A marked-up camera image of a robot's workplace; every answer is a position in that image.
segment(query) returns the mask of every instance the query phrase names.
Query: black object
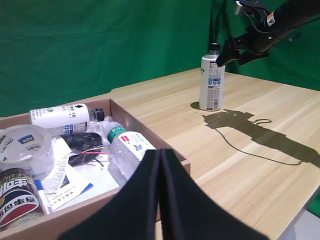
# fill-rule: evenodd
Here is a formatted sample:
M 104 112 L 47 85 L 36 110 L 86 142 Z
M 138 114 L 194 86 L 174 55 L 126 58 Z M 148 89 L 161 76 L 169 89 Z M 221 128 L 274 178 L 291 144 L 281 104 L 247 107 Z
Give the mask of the black object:
M 220 43 L 211 42 L 211 43 L 208 44 L 208 48 L 211 51 L 219 51 L 220 50 Z
M 95 132 L 75 132 L 61 136 L 73 153 L 81 153 L 85 150 L 102 145 L 102 138 Z
M 268 239 L 214 203 L 172 149 L 147 150 L 120 192 L 58 239 L 154 240 L 158 200 L 164 240 Z
M 69 146 L 73 153 L 81 153 L 85 150 L 102 145 L 101 136 L 95 132 L 75 132 L 62 135 L 61 137 L 65 140 L 66 144 Z M 96 159 L 98 155 L 98 153 L 72 155 L 69 157 L 68 163 L 72 167 L 75 167 L 96 160 L 98 163 L 104 166 L 99 160 Z
M 98 122 L 105 120 L 105 111 L 102 108 L 95 108 L 96 117 Z
M 250 19 L 254 16 L 257 24 L 251 21 L 245 33 L 239 37 L 229 37 L 221 51 L 216 63 L 219 67 L 237 60 L 239 65 L 249 63 L 256 59 L 268 57 L 268 50 L 277 42 L 285 38 L 296 28 L 307 23 L 307 19 L 320 14 L 320 1 L 317 0 L 287 0 L 270 13 L 259 1 L 237 1 L 241 7 L 236 13 L 241 13 Z

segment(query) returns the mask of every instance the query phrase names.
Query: paper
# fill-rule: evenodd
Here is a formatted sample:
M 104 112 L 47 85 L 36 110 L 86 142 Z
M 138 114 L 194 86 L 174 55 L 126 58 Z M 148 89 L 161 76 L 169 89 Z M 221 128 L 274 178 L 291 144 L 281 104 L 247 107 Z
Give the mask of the paper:
M 55 195 L 60 189 L 66 175 L 66 165 L 71 153 L 70 147 L 63 138 L 52 139 L 52 149 L 54 167 L 51 173 L 41 182 L 46 195 Z
M 60 209 L 81 203 L 85 200 L 91 199 L 119 187 L 108 170 L 108 155 L 100 154 L 97 159 L 102 162 L 104 167 L 102 167 L 97 161 L 93 160 L 87 164 L 73 168 L 82 176 L 82 178 L 85 178 L 88 182 L 92 183 L 93 187 L 75 199 L 71 200 Z
M 76 170 L 72 168 L 72 166 L 67 164 L 65 168 L 65 177 L 63 179 L 61 188 L 56 192 L 56 194 L 46 196 L 52 205 L 53 211 L 56 211 L 61 206 L 70 202 L 72 199 L 82 194 L 82 192 L 85 192 L 92 187 L 93 185 L 88 180 L 83 178 Z

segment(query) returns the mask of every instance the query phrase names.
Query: red wire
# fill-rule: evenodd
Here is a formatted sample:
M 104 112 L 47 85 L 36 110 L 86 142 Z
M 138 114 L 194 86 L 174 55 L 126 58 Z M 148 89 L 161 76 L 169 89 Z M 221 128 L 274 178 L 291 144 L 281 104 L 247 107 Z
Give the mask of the red wire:
M 109 153 L 106 153 L 104 151 L 85 151 L 85 152 L 81 152 L 79 154 L 109 154 Z

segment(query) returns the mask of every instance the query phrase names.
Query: cardboard box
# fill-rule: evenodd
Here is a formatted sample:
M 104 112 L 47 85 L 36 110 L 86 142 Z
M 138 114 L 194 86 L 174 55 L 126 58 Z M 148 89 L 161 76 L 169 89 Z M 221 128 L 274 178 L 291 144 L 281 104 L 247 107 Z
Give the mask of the cardboard box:
M 124 110 L 110 98 L 84 102 L 90 108 L 103 108 L 106 116 L 112 116 L 113 120 L 121 123 L 128 131 L 141 133 L 156 149 L 172 147 L 158 135 L 143 125 L 134 116 Z M 0 119 L 0 129 L 20 124 L 29 124 L 27 113 Z M 182 166 L 190 174 L 190 162 L 178 151 L 174 150 Z M 97 212 L 120 190 L 116 188 L 99 196 L 80 202 L 53 214 L 43 216 L 31 222 L 25 223 L 0 232 L 0 239 L 10 240 L 55 240 L 67 229 L 81 223 L 83 220 Z

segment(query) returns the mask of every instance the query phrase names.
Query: blue marker cap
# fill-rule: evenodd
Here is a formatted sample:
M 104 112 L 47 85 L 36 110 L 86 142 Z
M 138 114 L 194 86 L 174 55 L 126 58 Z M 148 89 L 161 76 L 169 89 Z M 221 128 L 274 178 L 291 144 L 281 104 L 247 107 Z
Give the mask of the blue marker cap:
M 44 190 L 44 187 L 42 186 L 42 183 L 41 183 L 40 180 L 38 180 L 38 179 L 34 180 L 34 184 L 35 184 L 36 189 L 37 189 L 38 191 Z

